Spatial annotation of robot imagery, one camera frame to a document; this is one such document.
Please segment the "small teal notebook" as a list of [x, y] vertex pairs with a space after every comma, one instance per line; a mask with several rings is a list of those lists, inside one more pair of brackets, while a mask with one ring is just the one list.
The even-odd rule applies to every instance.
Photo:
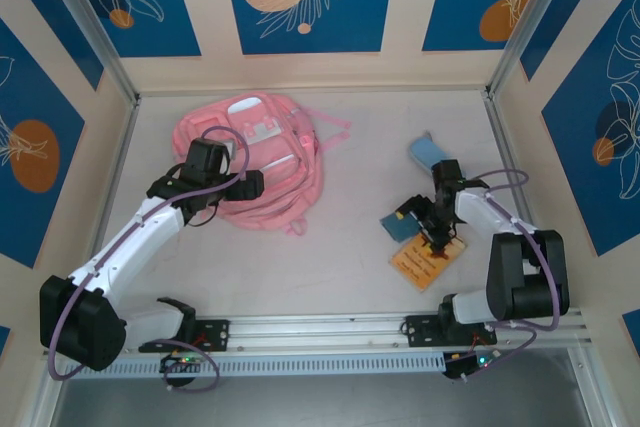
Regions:
[[403, 229], [395, 212], [382, 218], [380, 224], [389, 236], [398, 243], [403, 243], [421, 233], [421, 230]]

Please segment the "orange book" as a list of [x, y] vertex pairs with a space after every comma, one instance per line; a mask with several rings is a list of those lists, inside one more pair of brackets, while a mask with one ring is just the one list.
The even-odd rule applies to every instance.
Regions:
[[419, 291], [424, 291], [465, 248], [466, 244], [459, 237], [454, 237], [443, 252], [435, 253], [426, 237], [418, 234], [391, 257], [390, 265]]

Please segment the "light blue pencil case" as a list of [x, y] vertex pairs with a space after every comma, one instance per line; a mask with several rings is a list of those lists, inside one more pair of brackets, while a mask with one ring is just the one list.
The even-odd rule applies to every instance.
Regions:
[[432, 175], [432, 168], [436, 164], [450, 159], [449, 154], [433, 141], [428, 131], [410, 144], [409, 155], [429, 176]]

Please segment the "pink student backpack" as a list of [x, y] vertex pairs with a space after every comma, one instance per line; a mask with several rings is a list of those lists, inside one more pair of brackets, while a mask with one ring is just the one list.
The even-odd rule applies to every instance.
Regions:
[[306, 232], [305, 212], [320, 198], [324, 186], [323, 153], [350, 137], [351, 123], [303, 107], [281, 94], [250, 93], [220, 100], [186, 114], [174, 127], [174, 158], [186, 159], [189, 144], [211, 127], [208, 139], [224, 142], [241, 134], [247, 145], [237, 144], [231, 172], [248, 160], [248, 172], [258, 171], [263, 193], [252, 200], [222, 200], [217, 216], [248, 230], [282, 230], [301, 236]]

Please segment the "aluminium side rail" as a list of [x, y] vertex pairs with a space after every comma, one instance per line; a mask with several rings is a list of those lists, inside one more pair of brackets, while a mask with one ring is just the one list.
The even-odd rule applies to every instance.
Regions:
[[499, 321], [558, 315], [568, 305], [568, 282], [562, 237], [552, 230], [526, 224], [531, 219], [522, 186], [526, 176], [515, 172], [516, 162], [501, 114], [495, 102], [484, 97], [493, 134], [508, 170], [507, 189], [521, 220], [492, 198], [488, 226], [482, 230], [491, 241], [484, 297], [493, 318]]
[[94, 261], [98, 261], [101, 258], [100, 253], [104, 246], [109, 245], [120, 236], [120, 231], [132, 222], [132, 218], [135, 217], [135, 213], [139, 209], [139, 203], [137, 203], [135, 209], [129, 209], [127, 214], [119, 213], [117, 201], [124, 167], [139, 117], [141, 103], [142, 98], [138, 96], [132, 104], [130, 112], [127, 114], [122, 135], [116, 145], [115, 157], [108, 171], [105, 191], [100, 198], [98, 217], [96, 224], [93, 227], [90, 245], [83, 253], [82, 262], [70, 275], [75, 287], [79, 286], [87, 275], [88, 270], [86, 269], [86, 266], [92, 267], [94, 265]]

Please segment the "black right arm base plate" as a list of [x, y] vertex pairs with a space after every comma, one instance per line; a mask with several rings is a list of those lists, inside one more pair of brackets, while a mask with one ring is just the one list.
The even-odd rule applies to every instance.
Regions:
[[411, 315], [404, 321], [410, 347], [496, 345], [497, 336], [483, 323], [460, 324], [438, 315]]

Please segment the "aluminium mounting rail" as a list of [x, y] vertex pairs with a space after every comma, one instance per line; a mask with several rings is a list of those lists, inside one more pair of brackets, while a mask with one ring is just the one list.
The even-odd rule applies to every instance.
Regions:
[[[235, 316], [230, 321], [225, 352], [248, 354], [355, 353], [422, 350], [462, 351], [461, 347], [410, 347], [401, 334], [406, 313], [336, 314], [309, 316]], [[477, 350], [512, 350], [531, 334], [515, 329], [500, 329], [497, 344]]]

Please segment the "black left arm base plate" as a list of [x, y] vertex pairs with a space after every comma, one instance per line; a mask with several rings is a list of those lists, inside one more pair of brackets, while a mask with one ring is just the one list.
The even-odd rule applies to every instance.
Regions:
[[226, 319], [195, 319], [186, 321], [172, 337], [204, 352], [225, 352], [229, 340], [230, 321]]

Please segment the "aluminium frame post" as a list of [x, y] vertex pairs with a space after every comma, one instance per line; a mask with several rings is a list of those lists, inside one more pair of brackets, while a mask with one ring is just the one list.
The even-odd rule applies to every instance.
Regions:
[[529, 0], [487, 85], [489, 97], [497, 95], [515, 67], [527, 82], [533, 79], [580, 1]]
[[107, 35], [89, 0], [62, 0], [75, 23], [82, 31], [116, 87], [135, 109], [139, 104], [139, 92], [126, 72], [121, 58]]

